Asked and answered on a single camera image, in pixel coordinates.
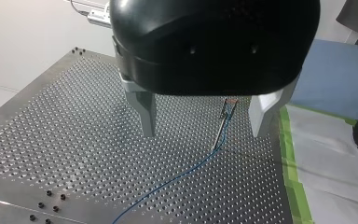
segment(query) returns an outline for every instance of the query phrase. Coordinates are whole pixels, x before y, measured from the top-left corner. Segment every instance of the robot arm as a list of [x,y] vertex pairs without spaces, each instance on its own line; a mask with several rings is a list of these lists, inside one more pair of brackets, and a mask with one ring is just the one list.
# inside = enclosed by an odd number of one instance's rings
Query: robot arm
[[293,94],[320,4],[111,0],[109,13],[122,84],[145,136],[155,128],[153,93],[253,95],[249,116],[262,136]]

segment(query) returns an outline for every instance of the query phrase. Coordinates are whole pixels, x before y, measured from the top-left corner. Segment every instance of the wire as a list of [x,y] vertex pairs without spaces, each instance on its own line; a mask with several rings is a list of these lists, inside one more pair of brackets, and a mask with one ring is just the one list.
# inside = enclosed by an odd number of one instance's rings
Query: wire
[[212,156],[214,156],[214,154],[216,154],[222,147],[223,144],[225,144],[226,142],[226,135],[227,135],[227,127],[228,124],[230,122],[231,118],[228,118],[225,124],[225,128],[223,130],[223,139],[222,142],[220,143],[220,145],[214,150],[212,151],[209,156],[207,156],[204,160],[202,160],[199,164],[195,165],[193,168],[191,168],[190,170],[188,170],[187,172],[182,173],[181,175],[166,181],[165,183],[161,184],[159,187],[153,189],[152,191],[148,192],[144,197],[142,197],[141,199],[137,200],[133,205],[131,205],[130,207],[128,207],[124,212],[122,212],[114,221],[112,224],[116,224],[118,222],[118,220],[123,217],[126,213],[128,213],[136,204],[138,204],[139,202],[143,201],[144,199],[148,198],[151,194],[153,194],[154,192],[158,191],[159,189],[162,189],[163,187],[169,185],[170,183],[172,183],[173,181],[185,176],[185,175],[189,175],[191,174],[193,171],[199,169],[205,162],[207,162]]
[[89,13],[88,13],[87,11],[81,11],[81,10],[77,9],[77,8],[74,6],[74,0],[69,0],[69,2],[71,2],[72,8],[73,8],[78,14],[80,14],[80,15],[82,15],[82,16],[86,16],[86,17],[89,15]]

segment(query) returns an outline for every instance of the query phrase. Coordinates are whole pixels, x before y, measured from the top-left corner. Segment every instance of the black screw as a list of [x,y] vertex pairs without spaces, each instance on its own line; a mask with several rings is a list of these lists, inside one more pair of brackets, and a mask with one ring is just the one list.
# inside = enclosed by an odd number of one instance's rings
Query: black screw
[[35,216],[35,215],[30,215],[30,220],[31,220],[31,221],[35,221],[35,220],[36,220],[36,216]]

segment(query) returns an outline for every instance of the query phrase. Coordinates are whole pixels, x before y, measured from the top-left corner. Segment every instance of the black curved cover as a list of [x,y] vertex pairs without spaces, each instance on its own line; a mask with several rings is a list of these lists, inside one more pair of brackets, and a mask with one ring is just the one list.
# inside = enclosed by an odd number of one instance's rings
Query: black curved cover
[[256,95],[299,74],[319,0],[111,0],[120,72],[174,95]]

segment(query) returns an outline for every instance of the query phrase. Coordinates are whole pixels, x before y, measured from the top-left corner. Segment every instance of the white wall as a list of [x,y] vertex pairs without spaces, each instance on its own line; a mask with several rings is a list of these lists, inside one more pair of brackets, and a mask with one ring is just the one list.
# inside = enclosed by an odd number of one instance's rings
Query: white wall
[[321,18],[315,38],[348,44],[356,42],[358,33],[336,21],[345,2],[346,0],[321,0]]
[[62,0],[1,0],[0,86],[21,90],[75,46],[114,55],[111,35]]

